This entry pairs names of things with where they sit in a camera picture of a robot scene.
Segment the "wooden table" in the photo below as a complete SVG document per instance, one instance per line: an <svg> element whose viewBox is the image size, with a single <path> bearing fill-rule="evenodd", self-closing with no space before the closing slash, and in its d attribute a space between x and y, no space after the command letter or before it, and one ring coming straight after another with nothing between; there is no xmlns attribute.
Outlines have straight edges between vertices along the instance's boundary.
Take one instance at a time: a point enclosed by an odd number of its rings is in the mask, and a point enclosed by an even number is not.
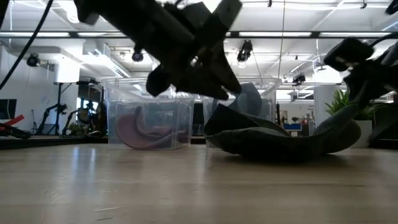
<svg viewBox="0 0 398 224"><path fill-rule="evenodd" d="M398 152L308 164L248 162L203 146L0 151L0 223L398 223Z"/></svg>

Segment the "ceiling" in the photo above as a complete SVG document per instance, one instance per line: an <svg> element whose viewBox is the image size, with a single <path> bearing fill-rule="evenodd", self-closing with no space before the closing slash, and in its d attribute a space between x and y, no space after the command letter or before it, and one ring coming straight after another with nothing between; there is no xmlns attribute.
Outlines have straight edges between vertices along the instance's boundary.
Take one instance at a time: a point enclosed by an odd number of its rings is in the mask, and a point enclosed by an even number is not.
<svg viewBox="0 0 398 224"><path fill-rule="evenodd" d="M245 1L243 9L231 30L237 31L341 31L341 32L369 32L393 31L398 17L386 16L384 11L389 1L367 1L367 8L361 9L363 1L355 0L273 0L272 6L267 7L268 1ZM185 0L184 4L198 2ZM213 10L218 0L203 1L210 10ZM26 0L11 1L6 19L1 30L35 29L43 8L47 1ZM42 30L46 31L111 31L116 30L104 19L100 19L95 26L80 24L76 21L76 9L72 0L55 1L53 9L44 23ZM245 39L226 39L224 48L227 58L238 77L279 77L291 80L295 73L291 71L300 68L306 75L307 81L313 81L312 60L317 55L326 54L339 39L251 39L254 50L253 56L246 62L246 66L238 66L237 51ZM106 44L111 49L113 60L134 77L140 72L152 70L153 58L145 54L142 62L131 60L134 43L128 39L95 39L98 45ZM13 40L14 45L23 45L26 40ZM62 40L37 40L34 45L60 46ZM385 41L378 45L377 54L387 49L394 41ZM85 75L109 77L112 73L93 62Z"/></svg>

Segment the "wall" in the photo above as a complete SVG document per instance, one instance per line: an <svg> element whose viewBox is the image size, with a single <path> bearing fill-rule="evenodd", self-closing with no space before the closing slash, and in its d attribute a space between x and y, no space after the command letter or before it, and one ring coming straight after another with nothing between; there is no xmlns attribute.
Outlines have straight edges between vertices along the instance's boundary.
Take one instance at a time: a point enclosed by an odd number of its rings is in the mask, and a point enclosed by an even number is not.
<svg viewBox="0 0 398 224"><path fill-rule="evenodd" d="M10 67L16 60L16 56L7 53L6 49L0 49L0 79L3 80ZM57 103L58 86L54 85L55 72L48 72L44 68L30 68L25 60L21 61L6 86L0 91L0 99L17 99L16 116L24 115L25 119L15 125L23 130L33 128L34 110L35 121L43 117L46 108ZM68 111L76 109L77 86L71 86L62 95L62 103L68 105ZM54 124L55 111L51 111L46 124ZM60 117L60 129L66 123L67 115Z"/></svg>
<svg viewBox="0 0 398 224"><path fill-rule="evenodd" d="M287 111L289 123L293 123L293 117L303 118L314 110L313 102L280 102L279 104L281 111Z"/></svg>

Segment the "clear plastic bin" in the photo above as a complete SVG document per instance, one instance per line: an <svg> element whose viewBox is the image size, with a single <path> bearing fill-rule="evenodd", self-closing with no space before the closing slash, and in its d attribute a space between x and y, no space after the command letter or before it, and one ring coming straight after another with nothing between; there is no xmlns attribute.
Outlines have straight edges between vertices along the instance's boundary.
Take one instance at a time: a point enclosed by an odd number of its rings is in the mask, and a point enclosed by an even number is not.
<svg viewBox="0 0 398 224"><path fill-rule="evenodd" d="M211 118L215 108L219 103L230 106L235 100L234 109L238 110L241 113L249 113L251 114L252 110L256 110L256 114L254 116L258 116L262 119L266 119L272 122L275 122L276 119L276 89L279 85L282 84L282 80L278 78L238 78L240 84L242 84L243 89L249 87L249 90L253 91L253 88L257 89L260 100L254 101L253 103L251 99L244 96L243 94L241 97L236 97L234 95L229 95L229 100L221 101L221 100L214 100L209 97L203 97L203 115L205 124ZM209 142L207 143L208 147L213 147Z"/></svg>
<svg viewBox="0 0 398 224"><path fill-rule="evenodd" d="M170 88L154 98L142 79L103 81L113 147L172 150L190 144L195 96Z"/></svg>

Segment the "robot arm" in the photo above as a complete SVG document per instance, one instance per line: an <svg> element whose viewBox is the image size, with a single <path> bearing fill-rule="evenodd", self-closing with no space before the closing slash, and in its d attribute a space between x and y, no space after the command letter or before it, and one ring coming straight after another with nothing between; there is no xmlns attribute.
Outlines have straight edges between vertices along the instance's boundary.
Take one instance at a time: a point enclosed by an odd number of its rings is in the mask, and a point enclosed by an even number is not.
<svg viewBox="0 0 398 224"><path fill-rule="evenodd" d="M170 3L162 7L154 0L74 2L81 22L93 25L102 16L161 62L148 77L151 95L161 94L170 85L177 91L222 100L228 99L224 88L240 93L223 47L242 8L240 0L222 0L214 13L202 2L183 9Z"/></svg>

